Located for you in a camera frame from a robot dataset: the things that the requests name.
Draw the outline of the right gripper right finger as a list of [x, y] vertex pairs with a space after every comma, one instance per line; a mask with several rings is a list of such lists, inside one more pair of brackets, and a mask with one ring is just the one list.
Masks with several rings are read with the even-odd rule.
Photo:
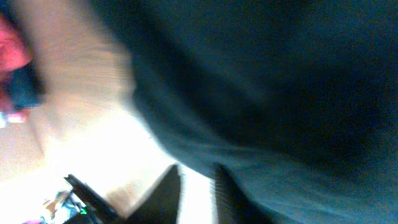
[[243, 194], [229, 172], [218, 166], [215, 197], [219, 224], [272, 224], [271, 219]]

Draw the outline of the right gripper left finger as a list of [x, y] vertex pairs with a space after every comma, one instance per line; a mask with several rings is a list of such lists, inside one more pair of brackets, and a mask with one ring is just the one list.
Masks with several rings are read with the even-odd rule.
[[181, 178], [173, 165], [141, 206], [125, 221], [127, 224], [176, 224]]

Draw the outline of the black Nike t-shirt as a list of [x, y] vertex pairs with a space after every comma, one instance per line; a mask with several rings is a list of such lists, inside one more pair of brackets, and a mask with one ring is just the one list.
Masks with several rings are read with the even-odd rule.
[[272, 223], [397, 222], [396, 1], [91, 1], [164, 149]]

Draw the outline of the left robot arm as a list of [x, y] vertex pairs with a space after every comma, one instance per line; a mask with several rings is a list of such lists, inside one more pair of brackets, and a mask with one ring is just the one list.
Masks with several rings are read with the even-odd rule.
[[91, 187], [69, 174], [64, 177], [72, 188], [63, 204], [70, 202], [76, 214], [64, 224], [120, 224], [124, 223], [114, 208], [100, 197]]

